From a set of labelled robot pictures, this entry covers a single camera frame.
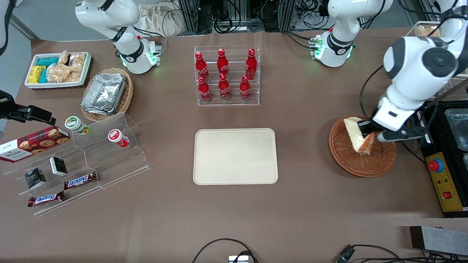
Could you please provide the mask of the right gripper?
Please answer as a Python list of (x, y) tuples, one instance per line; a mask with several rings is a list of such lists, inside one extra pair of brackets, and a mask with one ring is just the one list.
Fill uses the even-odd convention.
[(56, 119), (52, 112), (37, 106), (17, 107), (14, 98), (9, 93), (0, 90), (0, 118), (18, 122), (35, 121), (55, 125)]

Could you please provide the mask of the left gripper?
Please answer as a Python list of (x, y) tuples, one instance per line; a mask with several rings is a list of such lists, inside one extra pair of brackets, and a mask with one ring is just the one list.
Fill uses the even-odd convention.
[(407, 119), (413, 114), (414, 110), (397, 107), (387, 97), (383, 96), (380, 98), (376, 112), (372, 116), (373, 122), (358, 121), (358, 128), (363, 137), (367, 137), (371, 132), (377, 137), (384, 132), (384, 129), (391, 131), (400, 130)]

